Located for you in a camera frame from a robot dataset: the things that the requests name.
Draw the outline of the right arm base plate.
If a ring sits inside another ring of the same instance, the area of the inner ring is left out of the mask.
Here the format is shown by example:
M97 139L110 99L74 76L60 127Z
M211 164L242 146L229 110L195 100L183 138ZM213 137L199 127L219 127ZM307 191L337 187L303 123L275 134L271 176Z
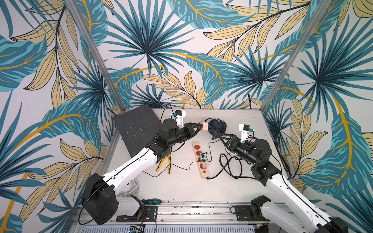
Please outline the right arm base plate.
M235 205L230 207L231 214L236 216L238 222L263 222L269 224L271 221L252 211L250 205Z

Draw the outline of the beige power strip red sockets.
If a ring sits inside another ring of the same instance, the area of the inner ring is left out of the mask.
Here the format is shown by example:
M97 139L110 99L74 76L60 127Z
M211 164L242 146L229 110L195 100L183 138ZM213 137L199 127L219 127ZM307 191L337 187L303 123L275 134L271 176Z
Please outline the beige power strip red sockets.
M192 146L194 150L194 155L198 161L198 168L202 179L209 177L208 162L206 153L202 150L199 141L192 141Z

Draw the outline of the teal plug adapter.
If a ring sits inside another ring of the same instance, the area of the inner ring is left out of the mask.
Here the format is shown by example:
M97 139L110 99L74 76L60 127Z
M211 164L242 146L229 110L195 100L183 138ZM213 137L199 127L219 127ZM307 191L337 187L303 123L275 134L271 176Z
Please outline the teal plug adapter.
M206 153L200 153L199 162L207 161Z

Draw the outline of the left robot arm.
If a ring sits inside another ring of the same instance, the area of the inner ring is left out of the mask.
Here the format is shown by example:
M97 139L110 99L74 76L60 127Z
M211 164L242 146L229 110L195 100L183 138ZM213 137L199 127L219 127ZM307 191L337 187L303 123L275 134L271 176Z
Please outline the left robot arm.
M173 145L184 143L206 130L206 122L188 122L179 128L176 120L165 119L159 123L153 139L136 156L111 172L102 176L95 173L89 177L81 199L82 209L88 212L97 225L105 224L118 209L117 195L123 187L170 155Z

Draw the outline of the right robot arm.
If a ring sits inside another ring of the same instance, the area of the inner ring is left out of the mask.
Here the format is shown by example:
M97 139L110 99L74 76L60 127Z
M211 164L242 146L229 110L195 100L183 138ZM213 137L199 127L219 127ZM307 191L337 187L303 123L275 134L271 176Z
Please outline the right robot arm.
M339 217L331 217L300 193L270 162L273 151L264 139L255 139L252 145L233 134L217 134L228 151L252 164L254 178L271 190L291 209L293 214L279 208L268 197L251 201L252 218L264 218L288 233L346 233L347 224Z

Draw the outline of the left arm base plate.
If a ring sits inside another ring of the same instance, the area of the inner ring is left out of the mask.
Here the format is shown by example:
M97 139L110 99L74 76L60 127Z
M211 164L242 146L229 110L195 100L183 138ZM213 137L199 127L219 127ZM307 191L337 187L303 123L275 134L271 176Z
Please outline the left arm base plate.
M134 216L117 216L116 222L156 222L158 214L157 205L145 205Z

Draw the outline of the pink plug adapter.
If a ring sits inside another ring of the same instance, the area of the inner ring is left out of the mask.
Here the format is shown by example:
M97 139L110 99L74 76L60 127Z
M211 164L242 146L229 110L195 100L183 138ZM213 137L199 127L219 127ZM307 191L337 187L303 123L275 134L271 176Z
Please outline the pink plug adapter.
M202 131L207 131L208 130L208 123L202 122Z
M201 168L202 169L207 169L207 161L202 161L201 162Z

